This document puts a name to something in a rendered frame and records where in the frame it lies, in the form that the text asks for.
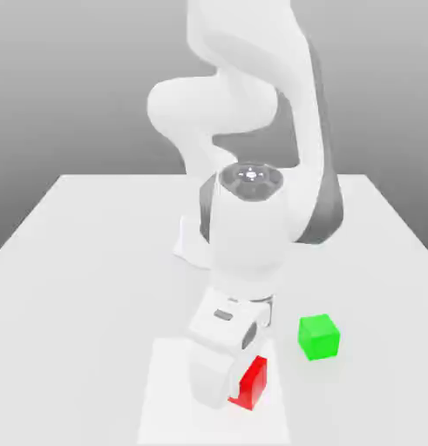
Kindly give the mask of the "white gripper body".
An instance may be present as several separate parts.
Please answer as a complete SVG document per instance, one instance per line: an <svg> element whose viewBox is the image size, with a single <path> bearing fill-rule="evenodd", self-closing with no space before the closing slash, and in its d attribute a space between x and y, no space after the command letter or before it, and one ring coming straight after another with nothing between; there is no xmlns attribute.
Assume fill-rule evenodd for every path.
<svg viewBox="0 0 428 446"><path fill-rule="evenodd" d="M191 347L189 383L194 399L210 409L221 409L240 394L240 366L236 358L204 347Z"/></svg>

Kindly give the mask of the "small red cube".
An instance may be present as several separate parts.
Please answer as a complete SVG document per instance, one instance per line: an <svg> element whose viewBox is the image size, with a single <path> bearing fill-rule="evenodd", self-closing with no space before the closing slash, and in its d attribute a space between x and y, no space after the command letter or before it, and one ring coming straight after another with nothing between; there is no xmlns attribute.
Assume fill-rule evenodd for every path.
<svg viewBox="0 0 428 446"><path fill-rule="evenodd" d="M239 395L228 401L244 409L253 410L267 385L268 362L257 355L239 383Z"/></svg>

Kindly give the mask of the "small green cube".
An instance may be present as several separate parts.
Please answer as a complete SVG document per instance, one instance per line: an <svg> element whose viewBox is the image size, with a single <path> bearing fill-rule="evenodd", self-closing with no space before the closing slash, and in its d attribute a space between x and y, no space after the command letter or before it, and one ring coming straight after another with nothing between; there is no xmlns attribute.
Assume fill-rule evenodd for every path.
<svg viewBox="0 0 428 446"><path fill-rule="evenodd" d="M309 361L337 356L341 333L328 314L299 320L298 343Z"/></svg>

